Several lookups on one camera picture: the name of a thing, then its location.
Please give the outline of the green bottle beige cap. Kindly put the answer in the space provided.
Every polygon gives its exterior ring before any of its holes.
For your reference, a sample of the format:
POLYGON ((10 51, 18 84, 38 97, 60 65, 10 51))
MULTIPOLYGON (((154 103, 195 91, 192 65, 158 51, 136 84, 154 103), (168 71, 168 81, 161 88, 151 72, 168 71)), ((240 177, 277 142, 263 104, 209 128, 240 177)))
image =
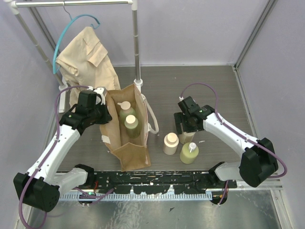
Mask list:
POLYGON ((129 138, 137 138, 140 135, 139 121, 134 115, 128 115, 125 118, 124 125, 129 138))

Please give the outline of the brown canvas bag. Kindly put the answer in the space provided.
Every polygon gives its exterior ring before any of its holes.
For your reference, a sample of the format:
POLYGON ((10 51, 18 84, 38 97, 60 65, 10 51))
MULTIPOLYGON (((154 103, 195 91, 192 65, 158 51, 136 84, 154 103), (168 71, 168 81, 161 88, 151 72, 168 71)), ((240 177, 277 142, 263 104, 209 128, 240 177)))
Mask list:
POLYGON ((131 84, 122 90, 110 90, 106 93, 105 100, 112 120, 100 125, 102 141, 116 156, 121 164, 121 171, 131 171, 151 166, 147 140, 151 132, 159 132, 157 119, 147 102, 146 97, 131 84), (140 135, 137 138, 130 138, 126 127, 119 119, 121 110, 118 103, 127 101, 136 111, 140 124, 140 135))

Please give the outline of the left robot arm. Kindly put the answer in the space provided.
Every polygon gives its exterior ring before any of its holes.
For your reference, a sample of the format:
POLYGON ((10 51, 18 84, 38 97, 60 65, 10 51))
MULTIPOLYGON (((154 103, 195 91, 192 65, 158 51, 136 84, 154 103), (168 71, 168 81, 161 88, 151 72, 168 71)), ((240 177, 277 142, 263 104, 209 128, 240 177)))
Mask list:
POLYGON ((149 115, 153 111, 135 86, 109 92, 103 87, 82 90, 77 103, 57 119, 57 132, 40 158, 26 173, 15 176, 20 204, 50 212, 71 189, 95 185, 94 169, 82 164, 61 177, 55 176, 70 148, 92 125, 100 126, 102 141, 120 160, 122 171, 149 167, 148 134, 158 132, 150 127, 149 115))

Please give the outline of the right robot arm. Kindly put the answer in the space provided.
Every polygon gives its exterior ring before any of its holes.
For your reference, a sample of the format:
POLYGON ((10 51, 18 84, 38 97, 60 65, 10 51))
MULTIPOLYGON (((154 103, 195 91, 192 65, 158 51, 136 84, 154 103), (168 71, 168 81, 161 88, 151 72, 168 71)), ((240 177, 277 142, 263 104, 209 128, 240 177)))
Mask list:
POLYGON ((248 135, 221 117, 209 105, 200 107, 192 97, 179 98, 181 111, 174 114, 178 134, 206 131, 226 143, 240 160, 220 162, 210 168, 209 182, 215 188, 227 180, 243 180, 251 187, 258 187, 278 170, 272 142, 248 135))

